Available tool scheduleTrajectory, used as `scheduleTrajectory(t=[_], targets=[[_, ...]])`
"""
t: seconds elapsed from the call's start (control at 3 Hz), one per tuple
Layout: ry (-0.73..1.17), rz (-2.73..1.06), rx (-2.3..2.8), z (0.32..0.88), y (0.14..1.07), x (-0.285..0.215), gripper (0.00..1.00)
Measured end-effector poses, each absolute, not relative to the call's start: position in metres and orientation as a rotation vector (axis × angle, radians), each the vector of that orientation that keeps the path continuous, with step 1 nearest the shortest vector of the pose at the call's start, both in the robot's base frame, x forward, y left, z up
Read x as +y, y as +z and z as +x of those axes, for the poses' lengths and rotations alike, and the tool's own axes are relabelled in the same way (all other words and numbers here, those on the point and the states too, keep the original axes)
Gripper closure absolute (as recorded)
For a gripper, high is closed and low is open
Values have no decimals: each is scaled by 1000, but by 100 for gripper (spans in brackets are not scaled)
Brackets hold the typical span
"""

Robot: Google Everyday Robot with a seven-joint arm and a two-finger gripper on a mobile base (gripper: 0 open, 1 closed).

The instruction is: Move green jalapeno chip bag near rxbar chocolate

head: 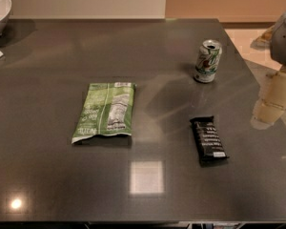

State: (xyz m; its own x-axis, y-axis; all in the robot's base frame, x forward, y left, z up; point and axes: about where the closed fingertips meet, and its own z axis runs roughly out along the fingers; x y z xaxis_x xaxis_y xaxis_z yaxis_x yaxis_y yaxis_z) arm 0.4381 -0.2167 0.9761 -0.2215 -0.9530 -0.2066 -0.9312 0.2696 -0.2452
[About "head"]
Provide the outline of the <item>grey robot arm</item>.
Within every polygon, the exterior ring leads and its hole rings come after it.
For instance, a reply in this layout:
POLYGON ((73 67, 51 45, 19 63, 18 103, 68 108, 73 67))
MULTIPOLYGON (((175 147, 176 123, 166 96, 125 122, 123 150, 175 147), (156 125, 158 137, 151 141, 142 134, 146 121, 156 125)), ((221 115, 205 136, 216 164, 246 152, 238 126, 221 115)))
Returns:
POLYGON ((286 11, 274 24, 270 40, 271 58, 281 65, 275 73, 266 74, 253 109, 251 124, 265 130, 286 111, 286 11))

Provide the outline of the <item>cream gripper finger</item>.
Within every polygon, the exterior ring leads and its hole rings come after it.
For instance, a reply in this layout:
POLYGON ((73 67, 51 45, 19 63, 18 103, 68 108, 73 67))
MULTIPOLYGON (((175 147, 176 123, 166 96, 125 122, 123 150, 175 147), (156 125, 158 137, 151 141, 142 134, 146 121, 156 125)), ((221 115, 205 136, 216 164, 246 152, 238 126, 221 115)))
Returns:
POLYGON ((251 125, 258 130, 265 130, 272 127, 284 114, 284 111, 275 106, 266 105, 259 99, 254 106, 251 125))
POLYGON ((274 73, 266 73, 260 88, 260 98, 266 106, 286 109, 286 66, 274 73))

